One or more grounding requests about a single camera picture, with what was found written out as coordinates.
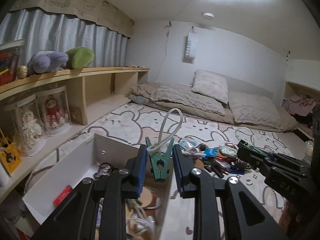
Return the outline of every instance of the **green plush toy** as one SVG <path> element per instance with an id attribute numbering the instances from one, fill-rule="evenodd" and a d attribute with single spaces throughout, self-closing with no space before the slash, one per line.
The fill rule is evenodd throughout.
<path id="1" fill-rule="evenodd" d="M 67 62 L 67 69 L 82 69 L 92 62 L 94 52 L 86 47 L 76 47 L 66 52 L 69 56 Z"/>

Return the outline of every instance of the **doll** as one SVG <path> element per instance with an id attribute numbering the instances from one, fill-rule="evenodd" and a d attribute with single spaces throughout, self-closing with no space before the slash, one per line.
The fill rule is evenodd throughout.
<path id="1" fill-rule="evenodd" d="M 41 126 L 37 123 L 37 120 L 32 111 L 26 109 L 22 111 L 23 133 L 27 139 L 27 145 L 31 149 L 36 145 L 36 139 L 42 135 Z"/>
<path id="2" fill-rule="evenodd" d="M 68 114 L 63 109 L 58 108 L 57 100 L 49 97 L 45 101 L 47 121 L 51 128 L 57 128 L 68 119 Z"/>

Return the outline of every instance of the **ceiling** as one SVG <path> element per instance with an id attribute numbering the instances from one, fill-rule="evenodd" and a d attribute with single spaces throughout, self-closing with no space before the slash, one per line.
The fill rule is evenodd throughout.
<path id="1" fill-rule="evenodd" d="M 320 61 L 320 29 L 301 0 L 108 0 L 133 20 L 193 22 L 255 40 L 290 59 Z M 202 14 L 211 12 L 213 20 Z"/>

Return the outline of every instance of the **clear display case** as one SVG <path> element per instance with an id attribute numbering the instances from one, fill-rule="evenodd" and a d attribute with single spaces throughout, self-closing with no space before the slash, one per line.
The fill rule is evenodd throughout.
<path id="1" fill-rule="evenodd" d="M 66 87 L 36 93 L 44 133 L 47 136 L 61 134 L 70 129 L 70 113 Z"/>
<path id="2" fill-rule="evenodd" d="M 32 94 L 4 107 L 12 120 L 8 127 L 21 156 L 33 156 L 45 145 L 46 137 L 41 124 L 36 95 Z"/>

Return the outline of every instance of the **purple plush toy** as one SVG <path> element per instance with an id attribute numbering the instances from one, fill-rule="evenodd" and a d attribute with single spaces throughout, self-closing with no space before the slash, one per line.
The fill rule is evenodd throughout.
<path id="1" fill-rule="evenodd" d="M 28 62 L 28 75 L 43 74 L 63 70 L 68 54 L 57 51 L 39 51 Z"/>

